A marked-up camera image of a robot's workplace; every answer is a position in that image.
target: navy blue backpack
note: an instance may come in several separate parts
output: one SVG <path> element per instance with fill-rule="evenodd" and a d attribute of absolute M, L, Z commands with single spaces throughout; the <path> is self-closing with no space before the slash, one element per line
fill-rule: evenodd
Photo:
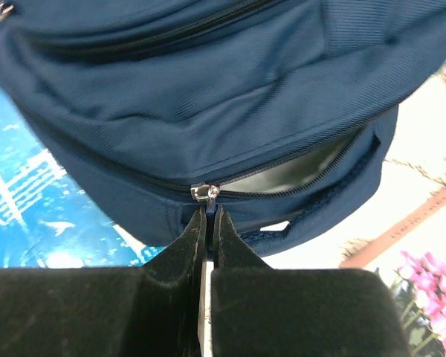
<path fill-rule="evenodd" d="M 0 86 L 153 246 L 215 200 L 262 256 L 330 229 L 377 190 L 398 104 L 445 59 L 446 0 L 0 2 Z"/>

